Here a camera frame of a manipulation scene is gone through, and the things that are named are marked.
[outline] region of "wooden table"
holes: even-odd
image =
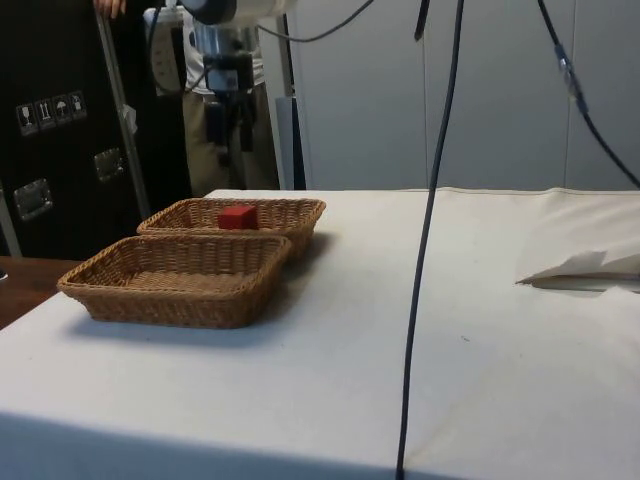
[[[57,291],[56,283],[79,263],[66,260],[0,257],[0,330],[33,310]]]

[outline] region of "metal pole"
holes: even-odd
[[[16,236],[16,231],[13,228],[13,222],[11,221],[11,215],[9,214],[9,208],[7,207],[6,199],[4,198],[4,190],[2,188],[2,182],[0,181],[0,227],[2,227],[2,233],[7,241],[9,247],[9,253],[12,257],[22,257],[22,251],[20,250],[20,243]]]
[[[96,20],[98,22],[100,41],[102,42],[102,49],[104,51],[107,70],[109,72],[111,93],[113,94],[113,99],[118,111],[118,122],[120,123],[120,131],[122,132],[124,148],[127,153],[127,158],[129,159],[129,171],[131,172],[133,187],[136,191],[138,210],[140,211],[142,219],[145,220],[151,216],[151,208],[149,207],[149,199],[147,197],[147,189],[144,185],[144,177],[142,175],[142,167],[140,166],[140,157],[138,156],[136,142],[129,131],[129,127],[127,126],[124,118],[124,105],[126,103],[126,99],[124,95],[124,88],[122,86],[122,77],[120,76],[120,67],[118,66],[118,59],[116,57],[116,51],[113,44],[113,37],[111,35],[111,27],[109,22],[98,14],[96,14]]]

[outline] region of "person's hand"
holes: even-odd
[[[127,0],[93,0],[93,6],[103,17],[115,19],[127,11]]]

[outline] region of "black cabinet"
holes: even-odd
[[[3,18],[0,181],[22,253],[87,258],[140,221],[92,3],[9,2]]]

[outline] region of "sticker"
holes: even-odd
[[[74,120],[87,118],[87,106],[84,103],[82,92],[73,92],[69,94],[71,101],[71,116]]]
[[[38,117],[38,123],[41,130],[48,130],[55,128],[56,119],[54,118],[53,106],[51,100],[48,98],[45,100],[39,100],[36,102],[36,116]]]
[[[36,120],[36,114],[32,104],[27,103],[16,107],[16,115],[18,117],[18,124],[20,125],[20,133],[22,133],[23,137],[38,133],[38,120]]]
[[[71,116],[71,103],[66,95],[54,97],[53,108],[58,125],[64,125],[65,123],[69,123],[73,120],[73,117]]]

